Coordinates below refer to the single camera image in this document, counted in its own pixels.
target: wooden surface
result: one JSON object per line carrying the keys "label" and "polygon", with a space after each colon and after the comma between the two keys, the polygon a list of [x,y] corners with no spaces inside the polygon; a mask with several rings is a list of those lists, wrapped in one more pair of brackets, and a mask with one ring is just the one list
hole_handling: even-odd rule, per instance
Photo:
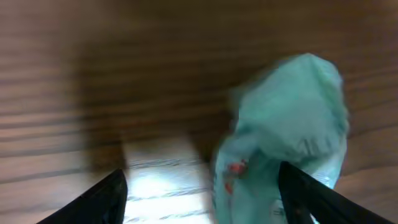
{"label": "wooden surface", "polygon": [[304,52],[345,79],[336,190],[398,222],[397,27],[393,0],[0,0],[1,223],[63,207],[126,165],[126,141],[181,133],[208,159],[228,90]]}

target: green fabric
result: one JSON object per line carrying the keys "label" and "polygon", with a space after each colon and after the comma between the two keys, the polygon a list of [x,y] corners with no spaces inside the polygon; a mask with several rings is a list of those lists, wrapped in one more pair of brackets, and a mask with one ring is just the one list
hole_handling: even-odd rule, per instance
{"label": "green fabric", "polygon": [[[219,224],[285,223],[277,187],[289,161],[333,188],[346,151],[348,113],[337,69],[312,54],[292,57],[234,93],[234,133],[215,165],[214,206]],[[247,171],[225,191],[227,166]]]}

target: plastic bag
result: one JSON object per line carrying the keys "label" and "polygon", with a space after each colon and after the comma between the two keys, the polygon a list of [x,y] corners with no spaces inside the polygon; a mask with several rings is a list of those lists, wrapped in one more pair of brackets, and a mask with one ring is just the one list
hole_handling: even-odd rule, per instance
{"label": "plastic bag", "polygon": [[334,187],[348,132],[341,86],[330,62],[304,54],[238,88],[236,126],[215,163],[219,224],[287,223],[277,185],[281,161]]}

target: wood grain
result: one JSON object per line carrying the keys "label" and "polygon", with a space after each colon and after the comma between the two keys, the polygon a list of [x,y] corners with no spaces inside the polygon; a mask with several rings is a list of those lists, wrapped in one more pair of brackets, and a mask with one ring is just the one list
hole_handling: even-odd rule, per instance
{"label": "wood grain", "polygon": [[229,89],[311,52],[338,66],[351,111],[336,190],[398,222],[397,26],[393,0],[0,0],[0,220],[64,206],[126,166],[126,141],[180,133],[193,146],[172,147],[209,159]]}

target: teal cloth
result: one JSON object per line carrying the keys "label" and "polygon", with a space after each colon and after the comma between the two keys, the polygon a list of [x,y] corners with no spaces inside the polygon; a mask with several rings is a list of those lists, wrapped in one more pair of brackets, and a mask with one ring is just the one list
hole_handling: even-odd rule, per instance
{"label": "teal cloth", "polygon": [[[219,224],[286,223],[277,186],[281,161],[289,161],[333,188],[346,152],[348,112],[334,65],[312,54],[281,62],[234,93],[236,125],[215,163]],[[227,167],[247,170],[227,193]]]}

